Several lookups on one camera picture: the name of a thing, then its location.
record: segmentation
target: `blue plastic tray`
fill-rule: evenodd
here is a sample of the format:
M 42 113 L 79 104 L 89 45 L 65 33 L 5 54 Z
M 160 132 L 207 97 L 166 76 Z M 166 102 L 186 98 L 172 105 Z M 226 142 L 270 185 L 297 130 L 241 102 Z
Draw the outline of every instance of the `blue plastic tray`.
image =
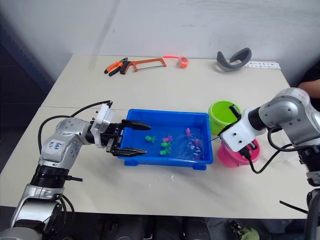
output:
M 209 142 L 211 133 L 207 113 L 130 109 L 126 119 L 141 121 L 151 126 L 151 130 L 147 131 L 124 129 L 121 148 L 147 150 L 147 153 L 141 156 L 119 157 L 124 159 L 126 166 L 146 164 L 206 170 L 206 164 L 212 164 L 214 161 L 211 142 Z M 185 151 L 185 143 L 188 141 L 185 134 L 187 128 L 191 130 L 192 137 L 195 136 L 201 140 L 203 152 L 201 160 L 192 159 L 192 155 L 186 154 L 189 151 L 189 148 Z M 172 152 L 162 156 L 160 151 L 164 148 L 161 147 L 161 142 L 168 135 L 173 137 Z M 155 142 L 146 141 L 146 136 L 156 136 Z

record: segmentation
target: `ruler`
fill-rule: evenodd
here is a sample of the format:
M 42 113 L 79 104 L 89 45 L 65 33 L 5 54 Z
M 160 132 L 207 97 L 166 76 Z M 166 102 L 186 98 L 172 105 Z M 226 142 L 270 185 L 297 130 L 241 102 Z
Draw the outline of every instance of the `ruler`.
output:
M 245 67 L 254 69 L 281 69 L 279 63 L 266 61 L 249 61 Z

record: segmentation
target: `black cable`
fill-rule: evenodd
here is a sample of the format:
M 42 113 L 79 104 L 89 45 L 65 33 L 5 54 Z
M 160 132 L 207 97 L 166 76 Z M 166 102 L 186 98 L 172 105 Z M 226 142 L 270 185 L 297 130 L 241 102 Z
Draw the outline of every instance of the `black cable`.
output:
M 285 148 L 290 147 L 290 146 L 292 146 L 291 143 L 290 143 L 290 144 L 287 144 L 287 145 L 284 145 L 282 148 L 285 149 Z M 266 167 L 271 163 L 271 161 L 272 161 L 280 152 L 281 152 L 280 150 L 277 150 L 277 151 L 269 158 L 269 160 L 266 162 L 266 164 L 265 164 L 259 171 L 255 170 L 255 167 L 254 167 L 254 164 L 253 164 L 251 158 L 249 158 L 249 159 L 247 158 L 247 160 L 249 161 L 251 170 L 252 170 L 255 174 L 260 174 L 260 173 L 262 173 L 262 172 L 266 169 Z
M 63 208 L 63 225 L 62 225 L 61 229 L 64 229 L 66 226 L 68 213 L 67 213 L 67 207 L 66 207 L 65 201 L 62 198 L 60 198 L 60 202 L 61 202 L 62 208 Z
M 288 208 L 297 210 L 297 211 L 299 211 L 299 212 L 301 212 L 301 213 L 308 214 L 308 211 L 307 211 L 307 210 L 304 210 L 304 209 L 302 209 L 302 208 L 300 208 L 300 207 L 297 207 L 297 206 L 293 206 L 293 205 L 291 205 L 291 204 L 289 204 L 289 203 L 286 203 L 285 201 L 281 201 L 281 200 L 280 200 L 279 203 L 285 205 L 285 206 L 288 207 Z
M 72 226 L 73 221 L 75 220 L 76 217 L 76 213 L 75 213 L 75 208 L 72 205 L 71 201 L 65 196 L 62 195 L 62 198 L 68 203 L 69 207 L 71 208 L 71 220 L 68 222 L 68 225 L 66 227 L 64 227 L 59 233 L 58 235 L 56 235 L 52 240 L 60 240 L 61 237 L 63 237 L 63 235 L 69 230 L 69 228 Z
M 207 144 L 208 144 L 208 143 L 210 143 L 210 142 L 212 142 L 213 140 L 216 140 L 216 139 L 219 139 L 219 138 L 220 138 L 220 136 L 217 136 L 217 137 L 215 137 L 215 138 L 213 138 L 213 139 L 209 140 L 209 141 L 207 142 Z
M 305 240 L 317 239 L 317 227 L 320 211 L 320 192 L 311 200 L 305 225 Z
M 303 150 L 303 149 L 308 149 L 308 148 L 313 148 L 314 147 L 314 146 L 311 146 L 311 145 L 306 145 L 306 146 L 297 146 L 297 147 L 294 147 L 294 148 L 284 149 L 283 147 L 279 147 L 279 146 L 275 145 L 274 142 L 272 141 L 271 134 L 275 130 L 279 130 L 279 128 L 280 128 L 279 126 L 273 126 L 271 128 L 268 128 L 268 135 L 267 135 L 268 142 L 274 149 L 277 149 L 278 151 L 281 151 L 281 152 L 295 152 L 295 151 L 299 151 L 299 150 Z
M 90 105 L 85 106 L 85 107 L 79 109 L 78 111 L 76 111 L 74 114 L 71 115 L 71 117 L 74 117 L 74 116 L 78 115 L 79 113 L 81 113 L 82 111 L 84 111 L 86 109 L 92 108 L 92 107 L 100 105 L 100 104 L 107 104 L 109 102 L 110 101 L 108 100 L 108 101 L 100 101 L 100 102 L 96 102 L 96 103 L 90 104 Z
M 41 148 L 42 148 L 42 144 L 41 144 L 41 133 L 42 133 L 42 129 L 44 128 L 44 125 L 49 122 L 52 119 L 58 119 L 58 118 L 70 118 L 70 116 L 67 115 L 57 115 L 57 116 L 52 116 L 47 118 L 46 120 L 43 121 L 43 123 L 41 123 L 40 127 L 39 127 L 39 131 L 38 131 L 38 146 L 39 146 L 39 152 L 41 154 Z

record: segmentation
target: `white wall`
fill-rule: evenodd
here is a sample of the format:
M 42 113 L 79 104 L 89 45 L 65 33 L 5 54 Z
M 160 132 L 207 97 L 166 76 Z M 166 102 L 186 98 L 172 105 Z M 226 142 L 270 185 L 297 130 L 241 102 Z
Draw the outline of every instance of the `white wall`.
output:
M 1 0 L 0 14 L 54 80 L 73 53 L 215 59 L 249 47 L 291 84 L 320 58 L 318 0 Z

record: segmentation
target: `pink bucket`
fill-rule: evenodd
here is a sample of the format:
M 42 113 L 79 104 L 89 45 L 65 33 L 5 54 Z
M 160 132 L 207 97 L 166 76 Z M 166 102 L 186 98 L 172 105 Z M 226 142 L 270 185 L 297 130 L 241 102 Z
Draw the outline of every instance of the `pink bucket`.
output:
M 253 140 L 253 143 L 257 146 L 255 150 L 252 150 L 249 145 L 247 147 L 251 151 L 251 160 L 255 163 L 260 156 L 260 145 L 257 140 Z M 242 157 L 239 152 L 234 152 L 229 149 L 223 142 L 218 150 L 218 157 L 220 161 L 229 168 L 237 168 L 242 165 L 249 165 L 249 161 Z

